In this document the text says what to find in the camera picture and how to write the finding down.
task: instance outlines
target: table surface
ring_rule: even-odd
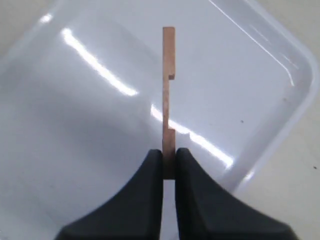
[[[319,0],[257,0],[320,60]],[[53,0],[0,1],[0,57]],[[235,193],[290,224],[301,239],[320,239],[320,93],[266,164]]]

